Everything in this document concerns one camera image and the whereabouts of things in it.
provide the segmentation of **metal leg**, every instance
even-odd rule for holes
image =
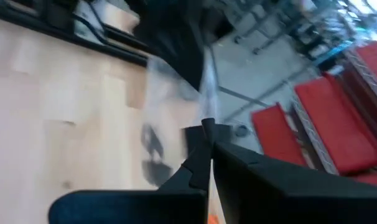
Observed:
[[[257,21],[257,18],[259,18],[259,17],[257,17],[256,16],[256,13],[255,12],[252,12],[253,13],[253,15],[254,15],[254,18],[255,18],[255,21]],[[270,36],[267,34],[267,32],[265,31],[265,30],[259,30],[259,32],[263,35],[263,36],[265,36],[266,38],[270,38]],[[240,44],[241,43],[241,40],[242,40],[243,38],[241,37],[241,36],[236,36],[235,38],[234,38],[234,43],[236,43],[236,44]]]
[[[251,1],[250,3],[248,3],[247,5],[243,6],[245,7],[245,10],[243,10],[243,13],[241,13],[239,16],[237,16],[236,18],[236,21],[235,22],[239,22],[240,20],[242,20],[242,18],[244,18],[247,14],[251,13],[253,7],[257,4],[262,4],[264,0],[258,0],[258,1],[255,1],[255,0],[249,0]],[[241,0],[236,0],[235,1],[237,3],[237,5],[242,5],[243,3],[241,2]]]
[[[99,4],[100,7],[95,8],[91,2],[79,0],[74,10],[74,14],[88,21],[89,24],[94,28],[94,32],[96,32],[97,35],[100,35],[100,37],[104,38],[105,31],[102,26],[102,20],[101,20],[102,18],[99,16],[98,11],[101,13],[100,15],[104,14],[103,11],[105,11],[106,1],[99,1],[99,2],[102,4]],[[90,30],[87,26],[85,26],[81,22],[78,22],[78,21],[74,22],[74,32],[75,32],[75,35],[83,39],[95,42],[97,44],[104,44],[101,40],[97,40],[96,34],[93,34],[92,30]]]
[[[328,7],[330,6],[329,3],[325,4],[324,6],[320,7],[320,9],[318,9],[313,18],[321,15],[322,12],[324,12],[324,10],[326,10]],[[288,34],[290,32],[292,32],[295,28],[297,28],[300,24],[302,23],[305,23],[306,21],[308,21],[308,19],[306,17],[303,17],[296,20],[295,22],[293,22],[291,25],[287,26],[285,29],[281,30],[280,32],[278,32],[276,35],[270,37],[270,39],[268,41],[266,41],[266,43],[264,43],[262,46],[260,47],[257,47],[255,49],[253,49],[253,53],[254,54],[258,54],[260,50],[263,50],[267,47],[269,47],[271,44],[273,44],[276,40],[278,40],[280,37],[282,37],[284,34]]]
[[[283,30],[280,30],[280,32],[278,32],[276,35],[270,37],[270,39],[268,41],[266,41],[262,46],[260,47],[256,47],[255,49],[253,49],[252,53],[254,54],[258,54],[259,51],[269,47],[270,45],[272,45],[276,40],[280,39],[280,37],[282,37],[283,35],[285,35],[286,33],[289,33],[291,31],[293,31],[299,24],[303,23],[305,21],[304,18],[302,19],[299,19],[298,21],[294,22],[291,26],[289,27],[286,27],[285,29]]]
[[[281,6],[283,6],[285,3],[289,2],[289,0],[280,0],[276,6],[273,7],[272,11],[265,15],[259,22],[257,22],[252,28],[250,28],[248,31],[246,31],[241,37],[248,37],[251,35],[253,32],[257,31],[260,27],[264,25],[264,23],[273,15],[277,13],[277,11],[280,9]]]

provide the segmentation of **black metal frame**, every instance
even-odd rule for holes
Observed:
[[[136,65],[143,67],[147,66],[147,55],[117,45],[111,45],[107,43],[104,45],[99,45],[89,40],[82,39],[80,37],[77,37],[73,33],[72,29],[64,30],[56,28],[43,21],[40,16],[35,17],[33,15],[17,11],[9,7],[6,3],[0,5],[0,19],[58,39],[65,40],[73,44],[80,45],[82,47],[86,47],[113,57],[120,58],[127,62],[135,63]],[[67,19],[72,22],[76,18],[74,18],[71,14],[70,18]],[[86,26],[91,28],[91,25],[88,22],[82,22]],[[104,27],[105,35],[108,35],[110,39],[116,40],[130,47],[134,47],[138,50],[143,50],[149,52],[150,54],[152,53],[151,49],[148,46],[137,40],[137,38],[135,38],[133,35],[130,35],[111,26],[104,25]]]

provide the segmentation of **chrome shelving unit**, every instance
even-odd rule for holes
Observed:
[[[258,4],[263,4],[265,1],[266,0],[262,0],[262,1],[258,2]],[[260,18],[260,20],[257,23],[255,23],[255,25],[253,25],[251,28],[249,28],[243,34],[237,35],[234,38],[234,41],[237,44],[239,44],[242,39],[249,37],[253,32],[255,32],[255,31],[259,30],[260,28],[262,28],[262,26],[266,23],[266,21],[269,18],[271,18],[272,16],[276,15],[277,12],[281,9],[281,7],[283,7],[284,5],[286,5],[289,1],[290,0],[280,0],[280,1],[278,1],[277,4],[275,6],[273,6],[272,9],[265,16],[263,16],[262,18]]]
[[[351,48],[344,51],[343,54],[377,96],[377,76],[368,68],[356,50]]]
[[[252,53],[257,55],[260,51],[268,48],[273,43],[275,43],[277,40],[284,37],[285,35],[292,32],[293,30],[302,27],[304,24],[310,24],[311,25],[311,24],[319,21],[320,18],[322,17],[322,14],[326,10],[328,10],[329,8],[331,8],[333,6],[332,3],[333,3],[333,1],[325,1],[314,12],[312,12],[312,17],[307,17],[307,16],[304,16],[304,15],[298,16],[300,18],[298,18],[295,21],[291,21],[291,24],[289,24],[288,26],[280,28],[280,31],[277,32],[276,34],[274,34],[273,36],[269,37],[268,40],[265,41],[265,43],[263,43],[259,47],[255,47],[253,49]]]
[[[329,174],[339,175],[338,170],[330,157],[330,154],[325,148],[318,132],[315,130],[312,120],[309,118],[309,115],[303,108],[299,97],[294,92],[293,95],[294,97],[292,98],[292,104],[294,105],[295,112],[298,114],[305,132],[308,135],[317,155],[319,156],[325,171],[327,171]]]

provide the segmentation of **metal rack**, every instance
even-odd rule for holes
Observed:
[[[367,67],[355,49],[344,51],[344,55],[377,96],[377,76]]]
[[[234,41],[239,44],[242,39],[247,38],[249,35],[251,35],[253,32],[259,30],[266,21],[271,18],[272,16],[276,15],[277,12],[286,5],[290,0],[280,0],[277,2],[275,6],[272,7],[269,13],[267,13],[263,18],[261,18],[257,23],[255,23],[250,29],[248,29],[244,34],[237,35],[234,38]],[[265,0],[261,0],[258,4],[262,5],[265,2]]]
[[[269,1],[270,0],[218,0],[218,2],[221,2],[229,9],[228,12],[232,13],[234,18],[230,19],[230,21],[234,24],[240,23],[245,16],[251,14],[255,20],[254,26],[263,18],[261,18],[258,13],[254,12],[253,9],[258,5],[269,4]],[[265,30],[258,29],[258,31],[265,37],[269,37]]]
[[[333,163],[327,149],[324,146],[319,134],[315,130],[312,120],[309,118],[309,115],[306,113],[306,110],[303,108],[302,103],[300,102],[299,97],[293,93],[294,97],[292,98],[292,104],[294,105],[295,112],[298,114],[298,117],[305,129],[306,134],[308,135],[317,155],[319,156],[321,163],[324,166],[325,171],[329,174],[339,175],[335,164]]]
[[[312,18],[307,18],[305,16],[299,16],[299,18],[296,21],[291,21],[291,24],[280,29],[280,31],[277,34],[268,38],[268,40],[265,43],[263,43],[261,46],[255,47],[253,49],[253,53],[257,55],[261,50],[268,48],[270,45],[275,43],[281,37],[284,37],[286,34],[292,32],[293,30],[295,30],[297,28],[299,28],[301,25],[303,25],[305,23],[312,24],[313,22],[319,20],[322,13],[325,10],[327,10],[330,6],[331,6],[331,2],[326,1],[324,4],[322,4],[320,7],[318,7],[317,10],[315,10]]]

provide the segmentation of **gray floor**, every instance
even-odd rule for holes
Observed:
[[[251,53],[251,49],[260,46],[266,40],[259,32],[253,33],[242,44],[235,44],[232,41],[233,37],[244,32],[253,23],[254,21],[250,16],[244,18],[237,25],[235,33],[219,41],[214,47],[220,86],[249,98],[257,98],[263,95],[270,88],[300,70],[308,62],[293,51],[287,37],[281,38],[259,55]],[[269,34],[276,33],[278,31],[276,24],[276,21],[271,19],[263,29],[267,30]],[[278,102],[287,111],[291,105],[292,86],[315,78],[315,74],[316,71],[311,68],[308,72],[299,75],[293,82],[282,86],[261,101],[270,106]],[[219,93],[219,99],[222,120],[248,103],[246,100],[223,92]],[[233,119],[226,121],[226,124],[234,127],[244,124],[252,131],[245,138],[235,138],[235,144],[261,152],[261,146],[250,122],[250,113],[264,108],[264,105],[255,104]]]

